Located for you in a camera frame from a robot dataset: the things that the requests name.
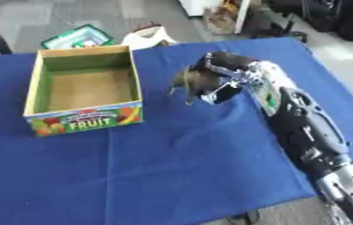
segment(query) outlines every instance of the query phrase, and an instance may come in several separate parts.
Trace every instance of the gray carpet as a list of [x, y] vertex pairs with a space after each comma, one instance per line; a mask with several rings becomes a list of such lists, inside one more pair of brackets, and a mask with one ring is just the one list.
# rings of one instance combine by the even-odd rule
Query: gray carpet
[[[277, 15], [264, 14], [263, 18], [282, 21]], [[120, 42], [129, 31], [150, 21], [165, 25], [170, 36], [181, 42], [242, 38], [210, 34], [199, 18], [187, 18], [177, 0], [0, 0], [0, 33], [16, 53], [35, 52], [42, 40], [83, 24], [93, 24]], [[296, 28], [310, 34], [308, 46], [315, 57], [353, 92], [353, 42], [317, 33], [302, 21]], [[257, 225], [330, 224], [316, 199], [267, 207], [261, 212]]]

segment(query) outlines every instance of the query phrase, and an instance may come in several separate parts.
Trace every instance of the green box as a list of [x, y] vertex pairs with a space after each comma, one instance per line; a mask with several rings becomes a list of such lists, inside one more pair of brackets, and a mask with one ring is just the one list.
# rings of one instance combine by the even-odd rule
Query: green box
[[41, 42], [43, 49], [69, 49], [83, 47], [90, 41], [96, 46], [113, 46], [115, 39], [93, 25], [82, 25]]
[[38, 136], [142, 122], [140, 81], [131, 50], [40, 50], [24, 117]]

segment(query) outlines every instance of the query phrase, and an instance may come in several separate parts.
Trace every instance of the cardboard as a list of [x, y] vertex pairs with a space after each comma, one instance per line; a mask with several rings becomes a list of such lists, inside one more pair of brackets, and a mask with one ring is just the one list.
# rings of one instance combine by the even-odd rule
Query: cardboard
[[142, 122], [129, 47], [40, 50], [24, 117], [38, 136]]

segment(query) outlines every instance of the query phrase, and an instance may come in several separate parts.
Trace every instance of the table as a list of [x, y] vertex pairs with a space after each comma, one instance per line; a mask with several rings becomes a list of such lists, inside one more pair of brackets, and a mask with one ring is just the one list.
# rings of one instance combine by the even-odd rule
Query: table
[[165, 96], [215, 50], [278, 63], [353, 143], [353, 97], [292, 39], [135, 51], [146, 122], [48, 138], [21, 116], [34, 55], [0, 56], [0, 224], [197, 224], [313, 196], [246, 93], [217, 106]]

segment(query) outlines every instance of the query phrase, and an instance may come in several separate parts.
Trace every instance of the fruit illustration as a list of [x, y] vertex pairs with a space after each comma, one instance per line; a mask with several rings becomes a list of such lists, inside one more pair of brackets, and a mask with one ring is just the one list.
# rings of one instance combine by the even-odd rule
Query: fruit illustration
[[127, 117], [124, 116], [124, 115], [118, 115], [116, 118], [115, 118], [115, 122], [117, 123], [120, 123], [121, 121], [125, 120]]
[[66, 133], [66, 129], [60, 123], [54, 123], [50, 127], [53, 130], [54, 134], [64, 134], [64, 133]]
[[47, 136], [47, 135], [52, 134], [53, 132], [52, 132], [52, 130], [51, 130], [50, 128], [48, 128], [48, 127], [42, 127], [42, 128], [40, 128], [40, 129], [38, 129], [38, 130], [36, 131], [36, 133], [37, 133], [38, 135], [40, 135], [40, 136]]
[[121, 108], [119, 110], [119, 113], [121, 115], [124, 115], [124, 116], [128, 117], [128, 116], [130, 116], [133, 113], [133, 111], [134, 111], [133, 107], [125, 107], [125, 108]]
[[59, 118], [45, 118], [44, 119], [44, 122], [48, 125], [48, 126], [51, 126], [53, 125], [54, 123], [60, 123], [61, 120]]
[[47, 124], [44, 123], [43, 120], [40, 120], [40, 119], [37, 119], [37, 118], [31, 119], [31, 124], [32, 124], [33, 129], [35, 129], [35, 130], [38, 130], [38, 129], [42, 128], [42, 127], [46, 127], [47, 126]]
[[117, 121], [120, 125], [128, 124], [134, 121], [135, 117], [140, 116], [139, 107], [125, 107], [119, 110], [119, 113], [126, 118], [122, 121]]

